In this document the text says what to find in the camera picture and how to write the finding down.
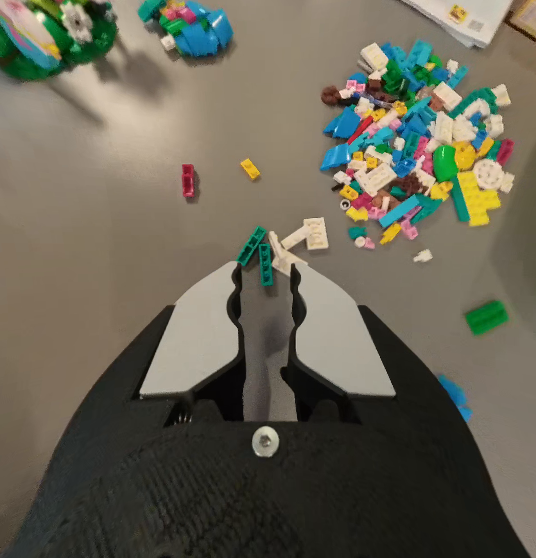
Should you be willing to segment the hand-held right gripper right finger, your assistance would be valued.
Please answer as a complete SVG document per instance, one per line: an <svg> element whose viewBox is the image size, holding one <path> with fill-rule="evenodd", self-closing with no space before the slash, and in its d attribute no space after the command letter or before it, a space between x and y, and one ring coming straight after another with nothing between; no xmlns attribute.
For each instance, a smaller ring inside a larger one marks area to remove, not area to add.
<svg viewBox="0 0 536 558"><path fill-rule="evenodd" d="M293 328L282 379L292 390L297 420L333 402L352 420L354 404L389 402L396 390L354 299L304 263L291 265Z"/></svg>

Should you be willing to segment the long white lego plate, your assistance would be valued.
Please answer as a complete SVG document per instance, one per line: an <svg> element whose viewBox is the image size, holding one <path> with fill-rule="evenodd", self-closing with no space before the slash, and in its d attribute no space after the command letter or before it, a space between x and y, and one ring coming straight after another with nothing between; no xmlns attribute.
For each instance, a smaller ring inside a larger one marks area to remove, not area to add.
<svg viewBox="0 0 536 558"><path fill-rule="evenodd" d="M267 235L270 247L274 254L273 260L271 262L272 268L276 269L287 277L291 277L291 266L293 264L303 263L304 265L308 266L308 263L306 261L295 256L281 245L278 240L278 236L274 231L269 231Z"/></svg>

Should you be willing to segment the short teal lego brick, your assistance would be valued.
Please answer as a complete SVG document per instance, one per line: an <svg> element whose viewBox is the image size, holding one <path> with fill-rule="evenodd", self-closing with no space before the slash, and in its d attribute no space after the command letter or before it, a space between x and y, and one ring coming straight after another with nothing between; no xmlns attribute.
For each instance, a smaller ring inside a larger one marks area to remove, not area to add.
<svg viewBox="0 0 536 558"><path fill-rule="evenodd" d="M273 271L270 244L260 243L258 252L261 285L263 287L271 287L273 286Z"/></svg>

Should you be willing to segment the long teal lego brick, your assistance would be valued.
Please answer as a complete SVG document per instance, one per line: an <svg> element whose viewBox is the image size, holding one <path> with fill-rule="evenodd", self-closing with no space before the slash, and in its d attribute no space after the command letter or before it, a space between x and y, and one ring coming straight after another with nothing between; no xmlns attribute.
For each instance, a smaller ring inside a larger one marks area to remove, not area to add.
<svg viewBox="0 0 536 558"><path fill-rule="evenodd" d="M248 264L255 251L262 243L266 233L267 231L263 227L257 226L248 240L245 242L244 246L239 251L238 257L236 259L236 261L242 267L245 267Z"/></svg>

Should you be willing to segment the narrow white lego plate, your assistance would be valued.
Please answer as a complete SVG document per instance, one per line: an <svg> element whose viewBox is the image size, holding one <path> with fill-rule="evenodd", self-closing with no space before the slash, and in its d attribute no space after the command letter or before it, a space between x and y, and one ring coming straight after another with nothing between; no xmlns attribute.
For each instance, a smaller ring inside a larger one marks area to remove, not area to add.
<svg viewBox="0 0 536 558"><path fill-rule="evenodd" d="M287 237L285 237L283 240L281 240L280 245L284 250L290 251L293 247L297 246L301 242L304 242L306 244L307 250L310 250L311 249L309 248L310 237L311 237L311 229L308 226L302 226L296 231L294 231L293 233L291 233L290 235L288 235Z"/></svg>

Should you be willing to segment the green lego plate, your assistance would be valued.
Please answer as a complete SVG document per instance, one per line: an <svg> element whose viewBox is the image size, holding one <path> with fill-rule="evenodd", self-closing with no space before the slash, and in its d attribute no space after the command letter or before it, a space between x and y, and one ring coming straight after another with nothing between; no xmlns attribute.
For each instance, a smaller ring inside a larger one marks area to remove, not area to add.
<svg viewBox="0 0 536 558"><path fill-rule="evenodd" d="M509 322L505 305L498 300L489 301L464 314L469 330L474 336L486 334Z"/></svg>

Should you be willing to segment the blue lego model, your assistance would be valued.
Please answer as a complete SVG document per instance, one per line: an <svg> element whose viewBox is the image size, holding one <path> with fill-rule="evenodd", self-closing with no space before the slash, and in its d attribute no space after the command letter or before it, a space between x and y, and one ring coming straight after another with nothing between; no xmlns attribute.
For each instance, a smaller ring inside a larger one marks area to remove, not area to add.
<svg viewBox="0 0 536 558"><path fill-rule="evenodd" d="M143 1L137 14L158 34L166 52L182 57L216 56L234 37L225 11L212 10L198 1Z"/></svg>

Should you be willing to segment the printed cardboard box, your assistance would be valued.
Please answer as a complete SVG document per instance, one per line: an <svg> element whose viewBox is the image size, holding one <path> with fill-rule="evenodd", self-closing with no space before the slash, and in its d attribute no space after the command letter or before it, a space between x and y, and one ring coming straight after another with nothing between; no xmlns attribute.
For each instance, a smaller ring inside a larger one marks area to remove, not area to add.
<svg viewBox="0 0 536 558"><path fill-rule="evenodd" d="M505 23L536 42L536 1L513 1Z"/></svg>

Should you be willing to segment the blue lego brick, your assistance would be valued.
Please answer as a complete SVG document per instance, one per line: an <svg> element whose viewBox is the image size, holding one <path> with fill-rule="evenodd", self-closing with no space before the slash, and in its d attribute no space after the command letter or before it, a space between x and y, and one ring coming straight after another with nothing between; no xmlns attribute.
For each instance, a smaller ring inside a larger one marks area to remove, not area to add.
<svg viewBox="0 0 536 558"><path fill-rule="evenodd" d="M457 383L443 374L438 376L438 380L448 393L464 421L468 423L473 416L473 410L468 406L465 391Z"/></svg>

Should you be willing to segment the white instruction booklet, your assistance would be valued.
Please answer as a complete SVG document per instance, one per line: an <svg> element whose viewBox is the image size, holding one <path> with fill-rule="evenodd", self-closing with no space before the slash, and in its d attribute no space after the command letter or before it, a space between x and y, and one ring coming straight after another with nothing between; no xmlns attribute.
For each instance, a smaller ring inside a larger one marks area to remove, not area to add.
<svg viewBox="0 0 536 558"><path fill-rule="evenodd" d="M513 1L403 1L467 47L484 49L512 8Z"/></svg>

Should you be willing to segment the wide white lego plate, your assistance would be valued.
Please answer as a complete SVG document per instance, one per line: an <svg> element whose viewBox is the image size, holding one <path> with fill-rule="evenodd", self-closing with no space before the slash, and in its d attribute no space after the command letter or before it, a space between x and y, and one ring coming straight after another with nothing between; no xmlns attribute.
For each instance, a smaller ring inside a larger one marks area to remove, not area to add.
<svg viewBox="0 0 536 558"><path fill-rule="evenodd" d="M305 218L303 225L308 229L305 239L308 251L319 251L329 248L327 227L323 217Z"/></svg>

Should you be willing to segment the pile of mixed lego bricks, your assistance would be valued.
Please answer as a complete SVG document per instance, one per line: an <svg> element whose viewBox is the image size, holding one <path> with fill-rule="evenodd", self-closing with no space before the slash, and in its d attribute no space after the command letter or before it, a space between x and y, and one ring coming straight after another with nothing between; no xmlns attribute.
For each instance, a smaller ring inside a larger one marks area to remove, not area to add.
<svg viewBox="0 0 536 558"><path fill-rule="evenodd" d="M372 43L359 56L360 71L320 94L339 108L323 130L335 145L320 171L335 171L332 191L354 223L354 245L375 248L370 220L382 246L400 235L413 241L417 226L447 202L460 223L487 226L515 181L506 169L515 149L502 113L512 103L508 87L461 95L468 67L443 61L421 40L409 52Z"/></svg>

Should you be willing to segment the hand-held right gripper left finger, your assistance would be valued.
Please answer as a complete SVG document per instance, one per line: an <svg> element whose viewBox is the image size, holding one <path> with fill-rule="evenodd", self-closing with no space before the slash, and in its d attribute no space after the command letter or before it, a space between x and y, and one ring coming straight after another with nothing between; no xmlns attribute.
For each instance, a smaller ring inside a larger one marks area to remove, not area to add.
<svg viewBox="0 0 536 558"><path fill-rule="evenodd" d="M230 261L175 302L139 387L141 399L174 398L187 408L212 400L225 420L244 420L241 291L242 266Z"/></svg>

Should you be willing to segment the green round lego model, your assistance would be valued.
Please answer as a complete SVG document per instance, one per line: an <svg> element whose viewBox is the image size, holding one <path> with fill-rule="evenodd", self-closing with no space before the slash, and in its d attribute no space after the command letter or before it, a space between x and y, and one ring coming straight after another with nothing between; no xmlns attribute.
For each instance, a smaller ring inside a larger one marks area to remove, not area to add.
<svg viewBox="0 0 536 558"><path fill-rule="evenodd" d="M0 68L47 80L105 58L117 33L110 1L0 1Z"/></svg>

